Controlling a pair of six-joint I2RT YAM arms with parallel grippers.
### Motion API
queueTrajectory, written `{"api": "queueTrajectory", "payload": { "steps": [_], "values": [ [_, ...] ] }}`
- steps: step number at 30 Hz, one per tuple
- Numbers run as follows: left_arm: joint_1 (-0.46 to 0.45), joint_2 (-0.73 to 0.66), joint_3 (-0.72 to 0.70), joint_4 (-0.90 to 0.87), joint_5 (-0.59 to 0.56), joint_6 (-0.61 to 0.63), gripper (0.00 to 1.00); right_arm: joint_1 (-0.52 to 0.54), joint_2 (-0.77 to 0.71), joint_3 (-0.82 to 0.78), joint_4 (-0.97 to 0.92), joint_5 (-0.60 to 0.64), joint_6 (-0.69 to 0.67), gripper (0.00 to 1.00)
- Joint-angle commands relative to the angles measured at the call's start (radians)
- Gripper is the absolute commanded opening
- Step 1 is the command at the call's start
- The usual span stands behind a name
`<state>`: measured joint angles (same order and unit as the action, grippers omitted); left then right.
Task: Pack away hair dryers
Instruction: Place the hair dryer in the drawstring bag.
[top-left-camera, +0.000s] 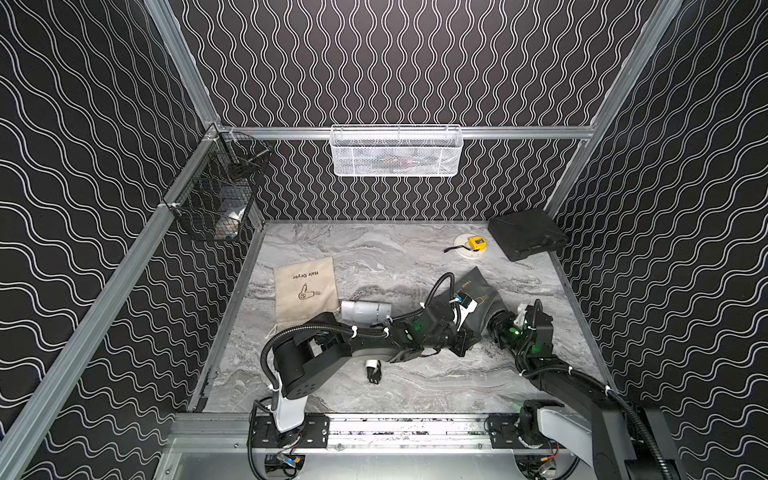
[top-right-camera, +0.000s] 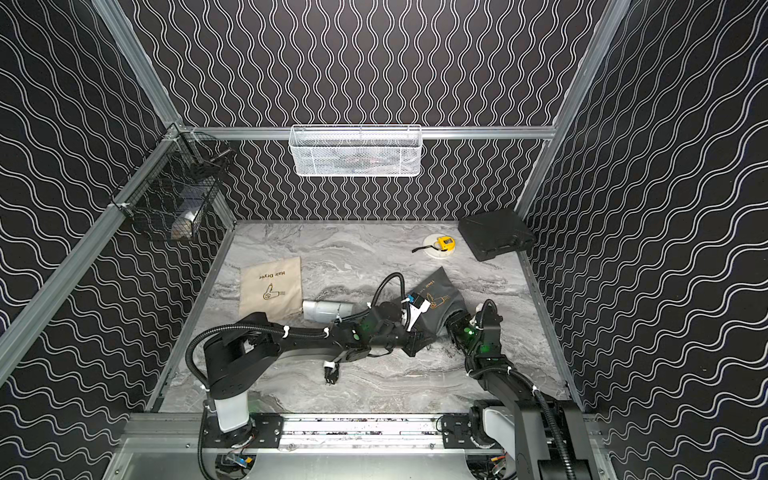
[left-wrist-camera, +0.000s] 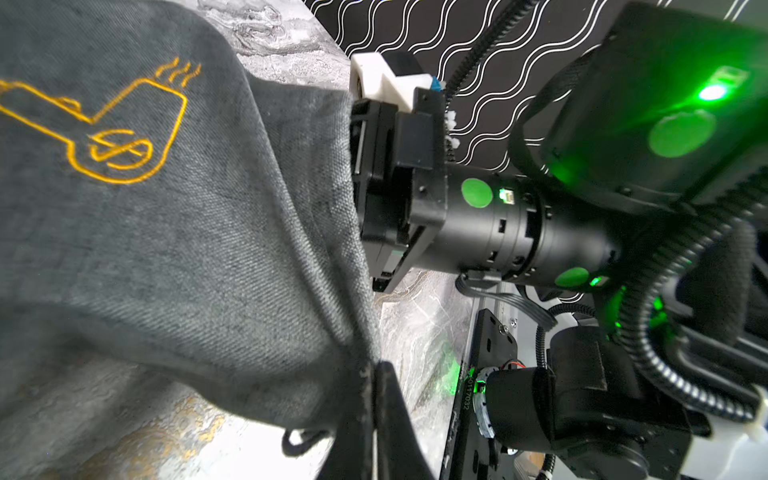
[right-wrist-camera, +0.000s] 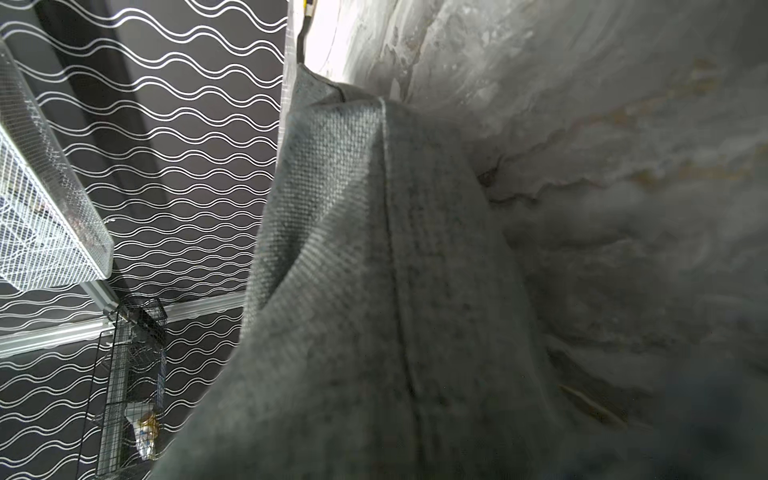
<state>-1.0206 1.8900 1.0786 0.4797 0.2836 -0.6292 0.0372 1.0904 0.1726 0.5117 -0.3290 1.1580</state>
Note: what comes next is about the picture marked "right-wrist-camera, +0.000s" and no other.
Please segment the dark grey hair dryer bag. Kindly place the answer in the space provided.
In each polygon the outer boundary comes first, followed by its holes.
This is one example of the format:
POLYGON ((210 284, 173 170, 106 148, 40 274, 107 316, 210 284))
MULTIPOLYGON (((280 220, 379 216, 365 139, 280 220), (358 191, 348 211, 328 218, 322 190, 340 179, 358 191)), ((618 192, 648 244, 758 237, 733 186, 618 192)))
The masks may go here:
POLYGON ((767 385, 675 376, 651 427, 558 388, 450 133, 298 66, 240 340, 155 479, 763 479, 767 385))

